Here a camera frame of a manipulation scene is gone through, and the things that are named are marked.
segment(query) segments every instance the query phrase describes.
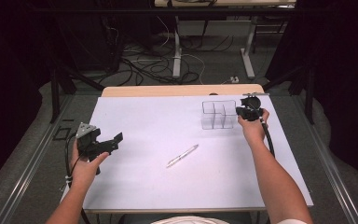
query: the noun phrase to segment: table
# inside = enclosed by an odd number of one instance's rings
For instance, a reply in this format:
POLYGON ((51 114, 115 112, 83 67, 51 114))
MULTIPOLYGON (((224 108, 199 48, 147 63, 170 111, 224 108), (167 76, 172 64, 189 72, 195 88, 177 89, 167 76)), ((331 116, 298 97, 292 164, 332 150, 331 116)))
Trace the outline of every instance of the table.
MULTIPOLYGON (((156 7, 167 7, 168 0, 155 0, 156 7)), ((217 0, 214 7, 268 7, 292 5, 296 0, 217 0)), ((185 3, 172 1, 173 7, 207 7, 206 3, 185 3)), ((208 21, 208 27, 203 34, 205 21, 180 21, 176 17, 177 31, 175 32, 175 56, 173 63, 172 76, 180 76, 181 55, 179 35, 235 35, 246 36, 245 48, 241 49, 241 56, 248 78, 255 78, 255 73, 249 58, 250 48, 255 35, 257 17, 252 17, 249 21, 208 21)))
MULTIPOLYGON (((262 91, 259 85, 106 88, 90 124, 101 129, 99 141, 121 131, 124 140, 101 165, 102 172, 84 202, 85 211, 128 214, 264 210, 252 155, 240 125, 227 130, 202 130, 200 114, 194 112, 201 111, 200 101, 204 99, 222 101, 231 99, 232 94, 243 98, 245 93, 262 91), (155 119, 148 117, 153 113, 157 114, 155 119), (161 122, 166 122, 162 130, 158 127, 161 122), (165 167, 168 160, 195 143, 200 144, 195 152, 173 167, 165 167)), ((267 95, 259 98, 271 112, 269 126, 276 127, 270 131, 277 160, 312 206, 273 105, 267 95)))

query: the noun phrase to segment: power strip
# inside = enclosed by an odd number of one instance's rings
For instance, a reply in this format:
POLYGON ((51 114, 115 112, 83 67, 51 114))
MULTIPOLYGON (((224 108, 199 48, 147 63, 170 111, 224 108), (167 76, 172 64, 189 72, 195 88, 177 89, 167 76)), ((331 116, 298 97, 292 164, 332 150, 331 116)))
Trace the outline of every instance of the power strip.
POLYGON ((229 79, 233 84, 240 83, 240 79, 238 77, 230 77, 229 79))

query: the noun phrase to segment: black mechanical part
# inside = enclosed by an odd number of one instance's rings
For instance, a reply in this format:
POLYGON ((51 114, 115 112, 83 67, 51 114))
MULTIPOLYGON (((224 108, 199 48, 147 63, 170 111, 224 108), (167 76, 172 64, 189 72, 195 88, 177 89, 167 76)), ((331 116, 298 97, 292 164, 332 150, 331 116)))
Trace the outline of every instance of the black mechanical part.
POLYGON ((243 119, 254 121, 263 115, 263 108, 260 107, 261 102, 255 95, 249 95, 247 98, 241 99, 241 106, 235 108, 237 115, 243 119))
MULTIPOLYGON (((77 138, 77 149, 80 156, 88 157, 89 161, 93 161, 101 153, 108 152, 109 155, 111 155, 112 151, 118 149, 118 143, 123 140, 123 133, 119 133, 112 140, 100 143, 97 141, 97 136, 100 134, 100 129, 93 129, 92 131, 77 138)), ((101 170, 98 167, 96 175, 100 172, 101 170)))

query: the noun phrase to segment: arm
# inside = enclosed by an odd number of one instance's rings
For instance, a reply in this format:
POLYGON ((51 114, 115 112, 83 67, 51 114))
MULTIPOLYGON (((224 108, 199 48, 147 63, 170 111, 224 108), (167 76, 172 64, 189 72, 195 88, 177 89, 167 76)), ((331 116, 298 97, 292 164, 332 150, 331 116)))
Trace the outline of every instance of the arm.
MULTIPOLYGON (((269 112, 264 110, 263 120, 267 122, 268 117, 269 112)), ((310 212, 296 182, 264 144, 265 133, 260 120, 247 121, 239 116, 238 122, 252 150, 258 186, 271 223, 290 218, 312 223, 310 212)))
POLYGON ((94 180, 97 168, 108 156, 109 153, 104 152, 92 162, 87 162, 87 158, 80 158, 77 161, 77 141, 74 142, 71 163, 73 167, 75 164, 76 166, 72 173, 72 187, 47 223, 78 223, 86 193, 94 180))

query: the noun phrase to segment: wooden tabletop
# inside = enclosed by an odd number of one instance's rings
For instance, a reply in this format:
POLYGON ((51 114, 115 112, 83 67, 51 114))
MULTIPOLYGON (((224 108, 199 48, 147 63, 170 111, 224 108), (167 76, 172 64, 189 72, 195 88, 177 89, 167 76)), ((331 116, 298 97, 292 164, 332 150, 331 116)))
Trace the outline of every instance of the wooden tabletop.
POLYGON ((264 92, 258 84, 106 87, 102 97, 235 95, 264 92))
MULTIPOLYGON (((155 0, 156 7, 166 7, 168 0, 155 0)), ((246 7, 246 6, 284 6, 295 4, 296 0, 217 0, 213 5, 216 7, 246 7)), ((205 3, 186 3, 172 0, 174 7, 206 7, 205 3)))

